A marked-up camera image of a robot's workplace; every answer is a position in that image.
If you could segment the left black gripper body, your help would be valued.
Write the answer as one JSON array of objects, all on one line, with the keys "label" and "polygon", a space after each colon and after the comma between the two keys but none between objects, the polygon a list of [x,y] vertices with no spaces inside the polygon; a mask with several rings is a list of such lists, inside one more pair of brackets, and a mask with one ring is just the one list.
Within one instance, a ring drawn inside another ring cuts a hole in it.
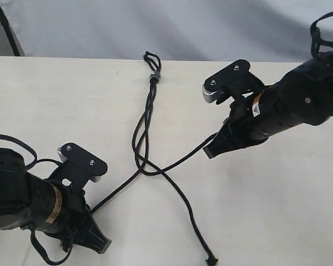
[{"label": "left black gripper body", "polygon": [[55,185],[62,196],[60,213],[49,229],[49,236],[63,244],[69,241],[68,230],[74,244],[92,244],[94,240],[94,219],[85,201],[85,191],[74,192],[65,185]]}]

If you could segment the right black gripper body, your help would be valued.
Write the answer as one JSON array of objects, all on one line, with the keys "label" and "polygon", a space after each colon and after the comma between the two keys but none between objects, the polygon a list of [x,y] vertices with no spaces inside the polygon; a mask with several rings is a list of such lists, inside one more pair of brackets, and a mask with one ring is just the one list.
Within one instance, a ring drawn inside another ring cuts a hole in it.
[{"label": "right black gripper body", "polygon": [[246,101],[234,101],[230,105],[229,117],[225,119],[222,127],[222,135],[225,141],[225,150],[239,150],[264,143],[269,137],[252,136],[249,119],[252,119]]}]

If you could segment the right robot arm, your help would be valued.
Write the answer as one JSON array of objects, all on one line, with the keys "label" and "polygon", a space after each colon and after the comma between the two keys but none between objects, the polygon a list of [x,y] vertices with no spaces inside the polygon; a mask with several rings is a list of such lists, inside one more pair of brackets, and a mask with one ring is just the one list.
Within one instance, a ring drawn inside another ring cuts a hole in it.
[{"label": "right robot arm", "polygon": [[233,98],[229,116],[203,150],[208,158],[264,143],[292,127],[321,125],[333,116],[333,52],[324,52],[265,85],[239,59],[208,77],[207,103]]}]

